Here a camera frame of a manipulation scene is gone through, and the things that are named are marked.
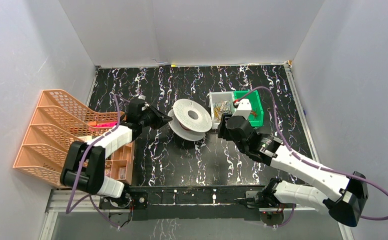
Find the white perforated cable spool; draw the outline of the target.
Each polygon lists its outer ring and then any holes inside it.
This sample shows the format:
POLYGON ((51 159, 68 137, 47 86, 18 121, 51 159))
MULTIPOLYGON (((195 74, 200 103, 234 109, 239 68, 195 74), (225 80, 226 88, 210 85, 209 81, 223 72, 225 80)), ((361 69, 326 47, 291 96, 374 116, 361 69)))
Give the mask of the white perforated cable spool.
POLYGON ((174 102, 168 116, 170 129, 180 138, 196 142, 205 138, 212 129, 212 119, 208 111, 190 99, 178 99, 174 102))

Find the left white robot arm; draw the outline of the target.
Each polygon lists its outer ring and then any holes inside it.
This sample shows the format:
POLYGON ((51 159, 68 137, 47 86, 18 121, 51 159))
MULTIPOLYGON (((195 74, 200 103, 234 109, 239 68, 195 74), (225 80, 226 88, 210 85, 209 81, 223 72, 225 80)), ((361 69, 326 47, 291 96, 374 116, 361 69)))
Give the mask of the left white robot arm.
POLYGON ((114 127, 88 142, 71 143, 60 176, 60 183, 91 195, 112 198, 119 208, 127 207, 131 195, 121 181, 105 175, 105 161, 119 148, 133 142, 145 127, 159 129, 172 118, 145 100, 135 98, 126 113, 118 114, 114 127))

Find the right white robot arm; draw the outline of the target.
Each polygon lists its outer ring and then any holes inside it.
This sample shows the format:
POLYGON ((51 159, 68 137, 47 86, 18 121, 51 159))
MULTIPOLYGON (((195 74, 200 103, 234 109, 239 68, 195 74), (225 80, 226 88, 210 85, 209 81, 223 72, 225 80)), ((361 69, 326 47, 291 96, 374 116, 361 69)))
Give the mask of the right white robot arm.
POLYGON ((296 204, 327 212, 337 222, 356 227, 368 199, 365 175, 358 171, 343 175, 333 169, 289 150, 283 141, 252 127, 243 116, 223 114, 218 137, 233 141, 251 160, 283 170, 305 185, 295 185, 273 178, 259 195, 270 207, 296 204))

